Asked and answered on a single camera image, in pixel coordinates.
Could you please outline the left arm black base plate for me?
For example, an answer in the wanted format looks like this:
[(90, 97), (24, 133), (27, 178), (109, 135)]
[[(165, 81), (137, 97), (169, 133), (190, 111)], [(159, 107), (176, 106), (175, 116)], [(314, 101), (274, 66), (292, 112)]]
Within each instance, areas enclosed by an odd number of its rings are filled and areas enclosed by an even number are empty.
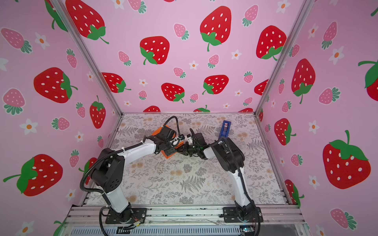
[(105, 224), (143, 224), (147, 215), (146, 208), (126, 208), (123, 212), (117, 213), (110, 209)]

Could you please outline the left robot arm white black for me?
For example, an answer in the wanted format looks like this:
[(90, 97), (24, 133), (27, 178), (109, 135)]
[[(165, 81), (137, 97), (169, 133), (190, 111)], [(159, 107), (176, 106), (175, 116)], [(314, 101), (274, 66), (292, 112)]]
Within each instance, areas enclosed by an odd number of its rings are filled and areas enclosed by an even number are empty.
[(125, 165), (151, 154), (175, 153), (176, 147), (184, 140), (184, 135), (175, 138), (164, 138), (161, 135), (152, 135), (136, 145), (123, 147), (118, 151), (105, 149), (105, 155), (98, 159), (90, 171), (91, 179), (99, 187), (100, 194), (110, 208), (109, 213), (122, 223), (132, 219), (131, 204), (123, 194), (121, 183)]

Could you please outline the yellow orange wrapping paper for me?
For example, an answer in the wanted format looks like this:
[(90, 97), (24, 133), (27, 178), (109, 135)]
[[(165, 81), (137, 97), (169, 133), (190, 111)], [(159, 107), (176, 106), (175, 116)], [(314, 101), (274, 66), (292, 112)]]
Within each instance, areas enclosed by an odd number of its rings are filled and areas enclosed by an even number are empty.
[(156, 152), (161, 152), (168, 159), (173, 156), (177, 149), (184, 145), (184, 138), (169, 126), (162, 126), (152, 134), (153, 140), (157, 145)]

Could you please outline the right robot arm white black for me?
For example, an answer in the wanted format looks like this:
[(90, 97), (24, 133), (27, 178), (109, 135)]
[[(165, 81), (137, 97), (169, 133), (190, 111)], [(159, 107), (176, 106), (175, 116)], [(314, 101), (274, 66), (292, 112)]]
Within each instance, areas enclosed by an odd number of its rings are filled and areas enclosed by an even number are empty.
[(243, 152), (230, 138), (221, 137), (209, 145), (201, 146), (198, 141), (185, 142), (176, 149), (185, 156), (195, 156), (203, 160), (216, 159), (221, 167), (229, 174), (235, 193), (236, 216), (241, 221), (249, 221), (257, 212), (255, 202), (250, 198), (244, 180)]

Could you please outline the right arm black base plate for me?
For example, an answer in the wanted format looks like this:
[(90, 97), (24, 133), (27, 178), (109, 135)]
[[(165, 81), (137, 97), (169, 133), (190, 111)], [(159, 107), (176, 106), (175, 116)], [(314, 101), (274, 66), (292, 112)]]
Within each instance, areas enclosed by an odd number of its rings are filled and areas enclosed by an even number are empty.
[(259, 207), (224, 207), (220, 218), (226, 223), (262, 223), (264, 221)]

